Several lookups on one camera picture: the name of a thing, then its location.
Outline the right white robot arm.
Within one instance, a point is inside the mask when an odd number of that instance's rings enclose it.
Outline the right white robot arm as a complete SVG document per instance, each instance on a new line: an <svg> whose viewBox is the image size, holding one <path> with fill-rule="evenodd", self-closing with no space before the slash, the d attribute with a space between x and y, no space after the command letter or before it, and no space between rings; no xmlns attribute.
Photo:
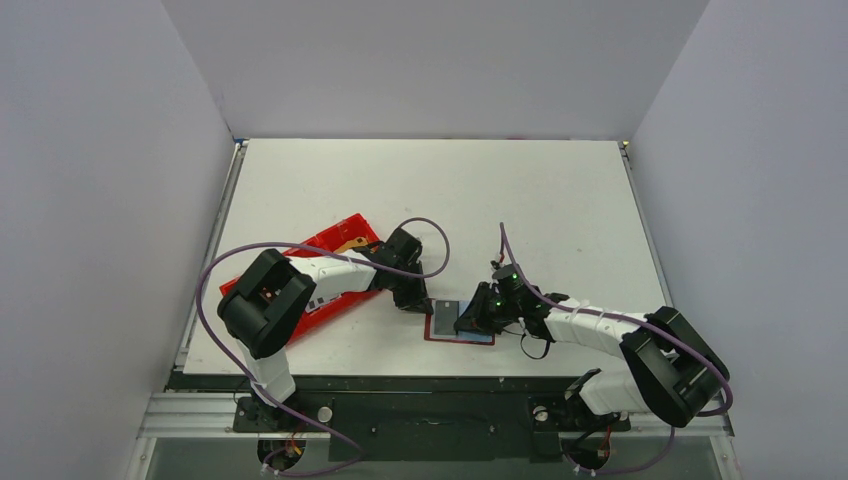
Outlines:
<svg viewBox="0 0 848 480"><path fill-rule="evenodd" d="M457 332L497 335L517 324L554 344L586 347L621 359L618 371L595 368L568 387L567 401L597 417L651 413L683 428L729 384L721 360L676 309L628 314L604 310L562 293L541 293L514 265L478 285L453 324Z"/></svg>

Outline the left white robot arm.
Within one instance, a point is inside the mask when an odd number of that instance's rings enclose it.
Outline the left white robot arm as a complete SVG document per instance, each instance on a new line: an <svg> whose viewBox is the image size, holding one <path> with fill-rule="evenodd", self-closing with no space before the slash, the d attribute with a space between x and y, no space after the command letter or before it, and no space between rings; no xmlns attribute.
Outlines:
<svg viewBox="0 0 848 480"><path fill-rule="evenodd" d="M325 310L345 294L389 290L398 309L429 313L422 250L420 240L397 228L375 246L332 256L262 251L217 307L245 356L255 395L275 406L295 392L286 345L304 314Z"/></svg>

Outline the dark green VIP credit card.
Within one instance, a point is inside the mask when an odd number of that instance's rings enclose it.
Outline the dark green VIP credit card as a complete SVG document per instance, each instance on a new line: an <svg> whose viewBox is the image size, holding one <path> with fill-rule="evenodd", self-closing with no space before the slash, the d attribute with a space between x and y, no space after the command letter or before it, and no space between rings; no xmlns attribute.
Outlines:
<svg viewBox="0 0 848 480"><path fill-rule="evenodd" d="M431 319L431 333L435 336L455 336L454 324L459 316L459 302L438 300Z"/></svg>

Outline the red leather card holder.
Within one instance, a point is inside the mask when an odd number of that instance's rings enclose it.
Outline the red leather card holder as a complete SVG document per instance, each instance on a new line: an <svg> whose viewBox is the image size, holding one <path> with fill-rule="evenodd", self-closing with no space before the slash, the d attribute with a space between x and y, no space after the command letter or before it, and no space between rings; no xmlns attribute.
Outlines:
<svg viewBox="0 0 848 480"><path fill-rule="evenodd" d="M423 339L428 342L494 346L495 337L456 327L459 317L467 310L469 301L433 299L432 312L426 316Z"/></svg>

